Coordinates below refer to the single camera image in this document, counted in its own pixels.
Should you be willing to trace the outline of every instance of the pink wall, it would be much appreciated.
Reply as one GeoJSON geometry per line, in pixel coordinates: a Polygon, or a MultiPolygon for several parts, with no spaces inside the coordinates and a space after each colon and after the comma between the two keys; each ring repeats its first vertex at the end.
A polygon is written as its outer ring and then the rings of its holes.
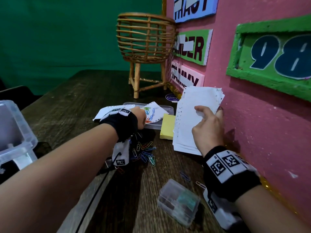
{"type": "MultiPolygon", "coordinates": [[[[179,31],[213,29],[207,66],[174,60],[220,87],[225,131],[235,130],[241,153],[311,224],[311,103],[226,75],[239,23],[309,14],[309,0],[219,0],[216,15],[179,24],[179,31]]],[[[173,17],[173,0],[167,0],[173,17]]]]}

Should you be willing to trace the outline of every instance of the black cable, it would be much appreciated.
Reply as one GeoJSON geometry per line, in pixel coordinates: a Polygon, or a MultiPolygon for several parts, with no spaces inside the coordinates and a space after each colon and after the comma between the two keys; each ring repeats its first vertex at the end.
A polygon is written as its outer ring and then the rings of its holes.
{"type": "Polygon", "coordinates": [[[84,212],[84,214],[83,214],[83,216],[82,216],[82,219],[81,219],[81,221],[80,221],[80,223],[79,223],[79,225],[78,225],[78,228],[76,229],[76,233],[78,233],[78,231],[80,230],[80,227],[81,227],[81,225],[82,225],[82,223],[83,223],[83,220],[84,220],[84,218],[85,218],[85,216],[86,216],[88,210],[90,209],[91,204],[93,203],[93,201],[94,201],[94,199],[95,199],[97,193],[99,192],[99,189],[101,188],[101,186],[103,185],[104,181],[106,180],[106,177],[108,176],[108,174],[109,174],[109,171],[108,171],[108,172],[106,173],[106,175],[104,176],[104,178],[103,178],[103,180],[101,181],[101,183],[99,184],[99,186],[98,186],[98,188],[97,188],[95,194],[93,195],[93,197],[92,197],[92,199],[91,199],[89,205],[87,206],[87,208],[86,208],[86,210],[85,210],[85,212],[84,212]]]}

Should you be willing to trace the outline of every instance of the hand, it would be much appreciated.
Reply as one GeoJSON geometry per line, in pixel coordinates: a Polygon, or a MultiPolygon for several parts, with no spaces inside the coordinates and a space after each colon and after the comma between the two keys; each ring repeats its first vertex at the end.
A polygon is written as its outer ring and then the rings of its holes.
{"type": "Polygon", "coordinates": [[[204,157],[212,148],[224,145],[223,109],[220,107],[214,115],[210,108],[195,106],[196,111],[204,113],[204,118],[192,129],[196,147],[204,157]]]}
{"type": "Polygon", "coordinates": [[[139,108],[138,106],[131,109],[132,113],[135,114],[138,120],[138,129],[141,130],[144,128],[145,122],[146,122],[146,112],[139,108]]]}

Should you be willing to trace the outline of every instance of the wristband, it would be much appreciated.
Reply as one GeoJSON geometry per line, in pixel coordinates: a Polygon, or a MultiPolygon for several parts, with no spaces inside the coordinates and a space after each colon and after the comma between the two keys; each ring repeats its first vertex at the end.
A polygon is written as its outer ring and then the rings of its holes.
{"type": "Polygon", "coordinates": [[[127,109],[111,110],[101,118],[99,125],[103,123],[111,125],[116,130],[118,142],[124,142],[138,131],[137,117],[127,109]]]}
{"type": "Polygon", "coordinates": [[[257,170],[235,152],[216,146],[204,157],[204,180],[208,197],[212,192],[230,202],[261,185],[257,170]]]}

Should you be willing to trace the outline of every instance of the dark wooden tabletop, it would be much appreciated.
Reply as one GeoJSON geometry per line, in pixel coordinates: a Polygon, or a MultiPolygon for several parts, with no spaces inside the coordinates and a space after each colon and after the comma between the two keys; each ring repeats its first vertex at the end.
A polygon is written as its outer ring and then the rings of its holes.
{"type": "MultiPolygon", "coordinates": [[[[142,72],[145,78],[160,78],[160,73],[142,72]]],[[[159,105],[176,104],[165,99],[170,91],[156,88],[141,92],[133,98],[128,85],[128,72],[84,70],[23,110],[23,115],[38,137],[53,149],[73,137],[93,128],[92,119],[99,109],[124,102],[159,105]]],[[[172,141],[159,138],[159,130],[145,129],[145,137],[153,140],[156,166],[142,161],[130,163],[122,175],[115,172],[108,183],[86,232],[224,232],[203,198],[203,189],[195,184],[203,182],[201,157],[175,152],[172,141]],[[183,170],[191,182],[182,179],[183,170]],[[201,197],[203,221],[198,220],[186,229],[157,206],[157,197],[170,179],[184,185],[201,197]]]]}

